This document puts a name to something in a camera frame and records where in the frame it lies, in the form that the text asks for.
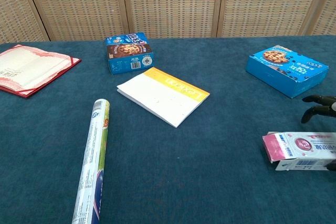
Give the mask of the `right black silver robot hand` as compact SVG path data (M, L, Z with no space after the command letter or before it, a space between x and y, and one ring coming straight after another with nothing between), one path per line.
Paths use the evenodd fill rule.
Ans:
M307 123L315 115L335 117L335 96L309 95L302 99L303 102L314 102L317 106L307 109L301 118L301 123Z

